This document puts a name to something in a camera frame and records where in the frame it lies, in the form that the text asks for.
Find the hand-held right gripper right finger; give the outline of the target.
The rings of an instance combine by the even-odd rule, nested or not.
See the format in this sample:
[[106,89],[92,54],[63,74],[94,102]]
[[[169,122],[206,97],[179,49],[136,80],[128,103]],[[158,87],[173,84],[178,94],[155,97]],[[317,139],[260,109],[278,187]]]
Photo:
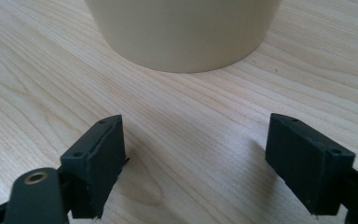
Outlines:
[[266,161],[313,215],[333,216],[355,154],[299,119],[270,115]]

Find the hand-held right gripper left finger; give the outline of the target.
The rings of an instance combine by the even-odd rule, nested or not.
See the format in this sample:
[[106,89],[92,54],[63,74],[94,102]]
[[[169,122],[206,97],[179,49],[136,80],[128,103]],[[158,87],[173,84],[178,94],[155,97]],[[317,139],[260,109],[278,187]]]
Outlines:
[[122,117],[97,121],[61,157],[65,206],[73,218],[101,218],[104,205],[128,162]]

